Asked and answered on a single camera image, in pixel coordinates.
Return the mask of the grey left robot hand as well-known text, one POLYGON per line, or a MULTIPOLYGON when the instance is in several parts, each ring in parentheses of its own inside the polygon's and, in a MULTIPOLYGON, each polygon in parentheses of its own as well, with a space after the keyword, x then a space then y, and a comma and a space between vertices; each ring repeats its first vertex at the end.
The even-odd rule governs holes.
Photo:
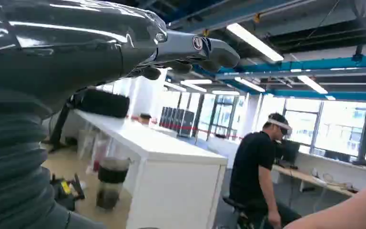
POLYGON ((80 89, 161 68, 217 72, 239 54, 154 12, 100 0, 0 0, 0 112, 46 116, 80 89))

